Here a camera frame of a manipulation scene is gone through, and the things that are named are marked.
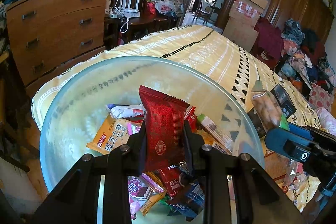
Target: red snack package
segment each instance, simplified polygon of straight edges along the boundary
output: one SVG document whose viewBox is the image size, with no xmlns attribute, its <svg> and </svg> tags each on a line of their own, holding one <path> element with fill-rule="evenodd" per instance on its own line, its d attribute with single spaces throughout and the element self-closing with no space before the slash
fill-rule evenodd
<svg viewBox="0 0 336 224">
<path fill-rule="evenodd" d="M 143 85 L 139 95 L 145 109 L 147 158 L 145 172 L 184 160 L 180 144 L 186 102 Z"/>
<path fill-rule="evenodd" d="M 194 106 L 189 106 L 187 110 L 185 111 L 185 115 L 184 115 L 184 119 L 189 122 L 191 131 L 193 133 L 197 132 L 197 127 L 196 127 L 197 116 L 195 115 L 195 109 L 196 108 Z"/>
<path fill-rule="evenodd" d="M 170 199 L 190 182 L 190 177 L 183 173 L 176 165 L 171 165 L 158 170 L 159 176 L 167 188 Z"/>
</svg>

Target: white cable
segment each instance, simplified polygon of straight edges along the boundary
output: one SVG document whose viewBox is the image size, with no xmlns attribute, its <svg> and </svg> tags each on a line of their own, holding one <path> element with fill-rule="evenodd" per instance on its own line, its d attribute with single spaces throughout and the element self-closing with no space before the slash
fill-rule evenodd
<svg viewBox="0 0 336 224">
<path fill-rule="evenodd" d="M 115 12 L 117 15 L 122 16 L 123 18 L 126 18 L 126 22 L 121 26 L 121 28 L 120 28 L 120 32 L 121 32 L 121 33 L 125 33 L 125 32 L 127 32 L 127 30 L 128 30 L 128 22 L 129 22 L 129 18 L 128 18 L 127 16 L 125 16 L 124 13 L 122 12 L 123 8 L 119 9 L 119 8 L 116 7 L 116 6 L 113 6 L 113 7 L 111 7 L 111 10 L 112 10 L 113 12 Z M 122 28 L 123 28 L 125 25 L 126 25 L 126 30 L 125 30 L 125 31 L 122 31 Z"/>
</svg>

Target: patterned blanket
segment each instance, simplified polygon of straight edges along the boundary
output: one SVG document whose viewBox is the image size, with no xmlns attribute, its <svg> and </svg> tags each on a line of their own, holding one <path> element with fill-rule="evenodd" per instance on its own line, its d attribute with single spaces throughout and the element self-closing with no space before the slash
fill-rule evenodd
<svg viewBox="0 0 336 224">
<path fill-rule="evenodd" d="M 246 112 L 253 107 L 250 94 L 256 80 L 262 80 L 266 90 L 271 90 L 280 83 L 297 109 L 288 121 L 299 126 L 310 125 L 320 128 L 317 115 L 290 82 L 281 79 L 264 63 L 226 37 L 211 28 L 198 25 L 149 34 L 132 43 L 102 52 L 47 82 L 36 93 L 31 105 L 31 112 L 38 128 L 41 130 L 48 108 L 58 91 L 74 75 L 102 60 L 127 55 L 167 58 L 198 70 L 231 93 Z M 299 209 L 306 205 L 316 191 L 319 182 L 312 183 L 313 179 L 311 178 L 310 184 L 308 183 L 297 198 Z"/>
</svg>

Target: person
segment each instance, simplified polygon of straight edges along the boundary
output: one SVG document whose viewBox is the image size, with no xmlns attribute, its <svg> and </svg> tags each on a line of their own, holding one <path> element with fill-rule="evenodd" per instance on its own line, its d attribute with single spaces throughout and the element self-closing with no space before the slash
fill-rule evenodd
<svg viewBox="0 0 336 224">
<path fill-rule="evenodd" d="M 191 11 L 193 13 L 196 13 L 196 11 L 198 10 L 199 6 L 200 6 L 200 0 L 195 0 L 193 8 L 191 9 Z"/>
</svg>

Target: black box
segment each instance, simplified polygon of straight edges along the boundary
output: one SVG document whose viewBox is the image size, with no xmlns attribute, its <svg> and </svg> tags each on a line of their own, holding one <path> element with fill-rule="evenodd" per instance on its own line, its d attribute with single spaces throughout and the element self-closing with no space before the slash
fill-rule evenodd
<svg viewBox="0 0 336 224">
<path fill-rule="evenodd" d="M 288 119 L 291 115 L 293 115 L 296 111 L 296 108 L 294 107 L 294 104 L 289 97 L 286 90 L 280 85 L 277 84 L 271 91 L 270 91 L 274 97 L 276 98 L 277 102 L 279 103 L 282 112 L 286 116 L 286 119 Z M 266 131 L 263 128 L 263 125 L 259 119 L 259 116 L 256 112 L 256 110 L 253 108 L 251 109 L 247 115 L 250 117 L 258 135 L 259 138 L 262 138 L 266 135 Z"/>
<path fill-rule="evenodd" d="M 271 90 L 271 93 L 274 95 L 274 97 L 278 101 L 282 112 L 286 116 L 286 119 L 288 119 L 290 116 L 292 116 L 295 113 L 296 108 L 294 107 L 294 104 L 291 98 L 289 97 L 286 90 L 280 84 L 277 84 Z"/>
</svg>

